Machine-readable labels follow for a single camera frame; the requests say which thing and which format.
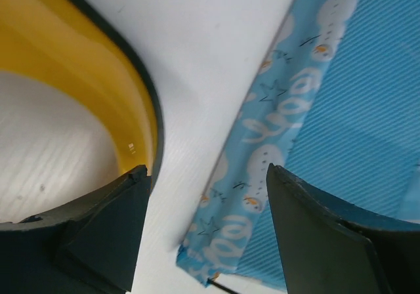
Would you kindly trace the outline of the black tent pole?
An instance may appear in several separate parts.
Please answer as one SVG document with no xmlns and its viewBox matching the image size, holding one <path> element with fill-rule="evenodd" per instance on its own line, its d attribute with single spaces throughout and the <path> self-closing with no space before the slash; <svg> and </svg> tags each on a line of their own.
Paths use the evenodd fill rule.
<svg viewBox="0 0 420 294">
<path fill-rule="evenodd" d="M 220 289 L 221 291 L 224 291 L 225 293 L 228 293 L 228 294 L 239 294 L 237 291 L 234 291 L 234 290 L 232 290 L 232 289 L 230 289 L 230 288 L 228 288 L 228 287 L 226 287 L 226 286 L 224 286 L 224 285 L 216 282 L 215 280 L 208 279 L 207 280 L 207 283 L 209 285 L 212 285 L 212 286 Z"/>
</svg>

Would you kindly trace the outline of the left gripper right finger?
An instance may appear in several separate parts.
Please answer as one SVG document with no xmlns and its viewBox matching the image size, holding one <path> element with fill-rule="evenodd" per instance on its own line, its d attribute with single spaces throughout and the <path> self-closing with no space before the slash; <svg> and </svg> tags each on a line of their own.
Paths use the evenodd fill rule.
<svg viewBox="0 0 420 294">
<path fill-rule="evenodd" d="M 266 177 L 288 293 L 418 293 L 419 225 L 357 207 L 279 165 Z"/>
</svg>

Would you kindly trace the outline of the blue snowman pet tent fabric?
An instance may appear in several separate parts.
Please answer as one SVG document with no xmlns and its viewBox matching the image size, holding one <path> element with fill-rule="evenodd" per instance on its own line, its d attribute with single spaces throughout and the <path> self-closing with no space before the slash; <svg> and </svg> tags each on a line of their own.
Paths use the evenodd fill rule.
<svg viewBox="0 0 420 294">
<path fill-rule="evenodd" d="M 293 0 L 178 250 L 286 288 L 266 189 L 281 165 L 359 207 L 419 222 L 419 0 Z"/>
</svg>

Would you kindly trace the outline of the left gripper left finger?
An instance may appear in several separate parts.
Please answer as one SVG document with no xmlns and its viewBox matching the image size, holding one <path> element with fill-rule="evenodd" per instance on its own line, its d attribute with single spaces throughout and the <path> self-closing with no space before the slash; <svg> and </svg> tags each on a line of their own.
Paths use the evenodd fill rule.
<svg viewBox="0 0 420 294">
<path fill-rule="evenodd" d="M 60 207 L 4 222 L 1 292 L 130 292 L 151 187 L 139 165 Z"/>
</svg>

